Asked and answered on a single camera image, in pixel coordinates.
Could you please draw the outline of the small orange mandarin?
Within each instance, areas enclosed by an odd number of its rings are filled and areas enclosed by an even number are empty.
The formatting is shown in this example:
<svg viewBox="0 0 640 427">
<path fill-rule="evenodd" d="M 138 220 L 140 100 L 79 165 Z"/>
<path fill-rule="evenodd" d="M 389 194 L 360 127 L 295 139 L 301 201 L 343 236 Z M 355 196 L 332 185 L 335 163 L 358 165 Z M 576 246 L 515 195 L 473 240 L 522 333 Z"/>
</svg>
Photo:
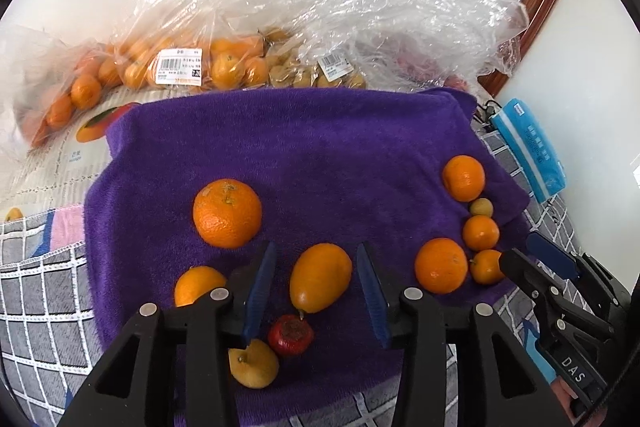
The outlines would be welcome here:
<svg viewBox="0 0 640 427">
<path fill-rule="evenodd" d="M 497 223 L 487 216 L 472 216 L 465 221 L 462 239 L 471 251 L 494 248 L 500 239 Z"/>
</svg>

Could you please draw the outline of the large round orange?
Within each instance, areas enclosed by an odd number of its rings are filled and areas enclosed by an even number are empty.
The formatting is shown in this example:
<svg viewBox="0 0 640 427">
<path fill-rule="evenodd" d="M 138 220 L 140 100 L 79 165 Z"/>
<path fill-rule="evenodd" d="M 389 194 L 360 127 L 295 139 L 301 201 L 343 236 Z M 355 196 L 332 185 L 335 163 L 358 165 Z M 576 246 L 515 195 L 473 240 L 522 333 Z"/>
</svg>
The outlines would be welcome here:
<svg viewBox="0 0 640 427">
<path fill-rule="evenodd" d="M 464 250 L 452 239 L 437 237 L 426 242 L 414 260 L 420 285 L 435 295 L 456 291 L 465 281 L 469 263 Z"/>
</svg>

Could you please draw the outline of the orange tangerine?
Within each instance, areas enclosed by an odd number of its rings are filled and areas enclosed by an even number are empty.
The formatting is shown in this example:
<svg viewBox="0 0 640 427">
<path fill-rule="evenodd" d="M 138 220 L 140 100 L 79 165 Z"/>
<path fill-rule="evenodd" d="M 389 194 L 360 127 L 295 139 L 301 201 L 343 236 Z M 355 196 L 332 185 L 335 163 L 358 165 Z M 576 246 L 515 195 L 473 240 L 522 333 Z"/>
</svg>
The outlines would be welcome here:
<svg viewBox="0 0 640 427">
<path fill-rule="evenodd" d="M 198 298 L 226 284 L 227 277 L 214 268 L 207 265 L 192 267 L 178 278 L 174 289 L 175 306 L 190 306 Z"/>
</svg>

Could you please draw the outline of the small red fruit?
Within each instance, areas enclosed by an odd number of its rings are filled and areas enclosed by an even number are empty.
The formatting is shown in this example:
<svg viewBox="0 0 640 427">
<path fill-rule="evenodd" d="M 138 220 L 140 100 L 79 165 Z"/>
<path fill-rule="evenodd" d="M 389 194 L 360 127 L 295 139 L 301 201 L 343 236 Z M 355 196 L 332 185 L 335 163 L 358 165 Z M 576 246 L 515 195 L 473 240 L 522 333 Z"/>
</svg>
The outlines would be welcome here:
<svg viewBox="0 0 640 427">
<path fill-rule="evenodd" d="M 268 343 L 280 357 L 302 355 L 314 341 L 314 331 L 299 315 L 286 314 L 275 321 L 268 332 Z"/>
</svg>

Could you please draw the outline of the large orange mandarin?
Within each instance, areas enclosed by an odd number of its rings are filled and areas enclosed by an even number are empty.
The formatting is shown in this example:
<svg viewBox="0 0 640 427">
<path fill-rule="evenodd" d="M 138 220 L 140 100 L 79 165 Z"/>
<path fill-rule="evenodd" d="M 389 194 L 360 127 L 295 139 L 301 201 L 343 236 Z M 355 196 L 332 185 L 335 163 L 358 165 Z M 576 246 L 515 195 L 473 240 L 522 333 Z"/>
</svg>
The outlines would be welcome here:
<svg viewBox="0 0 640 427">
<path fill-rule="evenodd" d="M 236 249 L 259 232 L 262 202 L 249 185 L 235 179 L 219 179 L 196 194 L 192 217 L 206 244 Z"/>
</svg>

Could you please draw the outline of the oval orange fruit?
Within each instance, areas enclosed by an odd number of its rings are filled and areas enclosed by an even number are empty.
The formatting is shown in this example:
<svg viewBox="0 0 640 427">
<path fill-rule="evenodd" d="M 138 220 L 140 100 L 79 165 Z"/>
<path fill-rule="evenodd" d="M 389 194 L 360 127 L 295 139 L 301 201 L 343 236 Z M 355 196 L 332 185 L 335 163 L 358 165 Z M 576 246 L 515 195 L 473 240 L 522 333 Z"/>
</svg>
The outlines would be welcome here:
<svg viewBox="0 0 640 427">
<path fill-rule="evenodd" d="M 309 247 L 295 262 L 290 298 L 303 314 L 320 312 L 344 294 L 352 280 L 352 259 L 340 246 L 321 243 Z"/>
</svg>

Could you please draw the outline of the small orange kumquat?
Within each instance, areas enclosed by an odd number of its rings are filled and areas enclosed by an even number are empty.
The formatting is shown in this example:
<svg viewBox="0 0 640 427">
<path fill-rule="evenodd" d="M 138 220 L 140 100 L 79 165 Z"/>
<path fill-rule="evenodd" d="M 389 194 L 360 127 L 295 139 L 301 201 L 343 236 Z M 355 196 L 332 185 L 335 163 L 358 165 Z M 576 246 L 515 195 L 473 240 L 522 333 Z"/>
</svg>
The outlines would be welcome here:
<svg viewBox="0 0 640 427">
<path fill-rule="evenodd" d="M 500 251 L 485 249 L 479 251 L 470 261 L 473 280 L 480 285 L 494 285 L 504 279 L 500 270 Z"/>
</svg>

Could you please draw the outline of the yellow green small fruit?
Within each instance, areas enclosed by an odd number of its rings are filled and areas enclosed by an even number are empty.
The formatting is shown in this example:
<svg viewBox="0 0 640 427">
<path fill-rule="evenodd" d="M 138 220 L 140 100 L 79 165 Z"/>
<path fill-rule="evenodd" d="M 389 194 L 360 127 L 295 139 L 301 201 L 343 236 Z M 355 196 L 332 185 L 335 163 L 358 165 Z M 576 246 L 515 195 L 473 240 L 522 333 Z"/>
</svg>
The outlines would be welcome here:
<svg viewBox="0 0 640 427">
<path fill-rule="evenodd" d="M 494 215 L 494 205 L 485 197 L 475 199 L 469 207 L 472 216 L 485 216 L 491 218 Z"/>
</svg>

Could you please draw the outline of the grey checkered tablecloth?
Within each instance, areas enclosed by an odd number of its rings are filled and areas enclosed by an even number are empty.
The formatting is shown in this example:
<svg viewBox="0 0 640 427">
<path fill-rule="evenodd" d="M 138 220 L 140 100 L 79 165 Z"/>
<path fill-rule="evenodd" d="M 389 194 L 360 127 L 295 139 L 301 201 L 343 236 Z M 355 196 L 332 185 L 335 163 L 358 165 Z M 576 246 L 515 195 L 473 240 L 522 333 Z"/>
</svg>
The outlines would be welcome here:
<svg viewBox="0 0 640 427">
<path fill-rule="evenodd" d="M 524 171 L 497 131 L 480 139 L 514 181 L 528 190 Z M 581 254 L 561 195 L 524 211 L 534 231 L 567 254 Z M 33 426 L 56 426 L 93 364 L 102 355 L 89 291 L 82 207 L 50 209 L 1 225 L 1 376 Z M 555 371 L 535 347 L 533 300 L 498 289 L 494 308 L 547 381 Z M 307 413 L 259 426 L 390 426 L 399 377 Z"/>
</svg>

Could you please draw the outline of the blue tissue pack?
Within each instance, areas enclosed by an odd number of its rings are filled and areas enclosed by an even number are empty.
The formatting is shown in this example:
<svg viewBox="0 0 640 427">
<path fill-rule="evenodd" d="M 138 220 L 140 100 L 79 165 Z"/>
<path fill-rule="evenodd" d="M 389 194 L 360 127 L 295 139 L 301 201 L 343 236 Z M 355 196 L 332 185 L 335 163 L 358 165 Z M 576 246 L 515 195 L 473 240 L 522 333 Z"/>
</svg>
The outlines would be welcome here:
<svg viewBox="0 0 640 427">
<path fill-rule="evenodd" d="M 502 106 L 491 124 L 509 145 L 541 204 L 566 187 L 562 162 L 530 108 L 518 98 Z"/>
</svg>

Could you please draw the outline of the purple towel covered tray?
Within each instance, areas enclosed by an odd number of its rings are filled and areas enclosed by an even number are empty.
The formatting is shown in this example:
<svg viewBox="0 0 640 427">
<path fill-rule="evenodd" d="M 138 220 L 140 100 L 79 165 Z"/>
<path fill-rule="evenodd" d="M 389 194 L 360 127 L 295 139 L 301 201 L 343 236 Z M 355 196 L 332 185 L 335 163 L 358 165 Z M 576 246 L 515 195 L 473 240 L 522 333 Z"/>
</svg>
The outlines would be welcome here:
<svg viewBox="0 0 640 427">
<path fill-rule="evenodd" d="M 278 248 L 267 321 L 292 310 L 298 256 L 332 243 L 374 246 L 404 282 L 430 239 L 460 239 L 468 208 L 442 185 L 458 155 L 477 159 L 501 244 L 527 233 L 523 190 L 477 138 L 471 95 L 448 89 L 393 93 L 258 89 L 141 104 L 108 128 L 111 162 L 87 194 L 85 242 L 96 329 L 108 346 L 143 303 L 174 303 L 194 265 L 230 272 L 262 242 Z M 249 185 L 262 202 L 257 236 L 238 249 L 206 244 L 192 207 L 218 179 Z"/>
</svg>

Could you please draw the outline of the clear bag of red fruit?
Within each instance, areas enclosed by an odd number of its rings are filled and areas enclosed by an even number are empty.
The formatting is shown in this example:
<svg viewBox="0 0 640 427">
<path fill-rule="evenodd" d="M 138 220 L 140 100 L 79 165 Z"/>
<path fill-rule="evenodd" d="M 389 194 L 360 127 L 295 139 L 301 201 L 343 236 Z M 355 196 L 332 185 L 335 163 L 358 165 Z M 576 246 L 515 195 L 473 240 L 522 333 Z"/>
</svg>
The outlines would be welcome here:
<svg viewBox="0 0 640 427">
<path fill-rule="evenodd" d="M 314 0 L 301 51 L 346 58 L 368 88 L 477 93 L 477 79 L 511 72 L 529 25 L 514 0 Z"/>
</svg>

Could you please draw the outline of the clear bag of mandarins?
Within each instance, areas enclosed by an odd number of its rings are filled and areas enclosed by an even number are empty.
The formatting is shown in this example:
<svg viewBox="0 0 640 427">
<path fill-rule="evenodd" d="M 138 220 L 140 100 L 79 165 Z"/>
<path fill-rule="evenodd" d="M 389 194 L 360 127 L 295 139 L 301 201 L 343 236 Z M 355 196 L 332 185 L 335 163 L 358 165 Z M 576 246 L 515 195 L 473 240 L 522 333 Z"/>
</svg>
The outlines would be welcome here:
<svg viewBox="0 0 640 427">
<path fill-rule="evenodd" d="M 70 46 L 43 31 L 1 31 L 1 155 L 21 160 L 122 83 L 114 48 Z"/>
</svg>

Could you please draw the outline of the clear bag of oranges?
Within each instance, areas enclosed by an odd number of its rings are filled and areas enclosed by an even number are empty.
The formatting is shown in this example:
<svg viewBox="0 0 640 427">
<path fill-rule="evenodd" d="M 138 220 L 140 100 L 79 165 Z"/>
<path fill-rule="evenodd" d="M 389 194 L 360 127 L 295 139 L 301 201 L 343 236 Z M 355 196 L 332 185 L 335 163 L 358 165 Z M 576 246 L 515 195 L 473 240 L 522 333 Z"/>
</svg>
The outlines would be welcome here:
<svg viewBox="0 0 640 427">
<path fill-rule="evenodd" d="M 352 88 L 375 0 L 140 0 L 114 39 L 124 85 L 195 93 Z"/>
</svg>

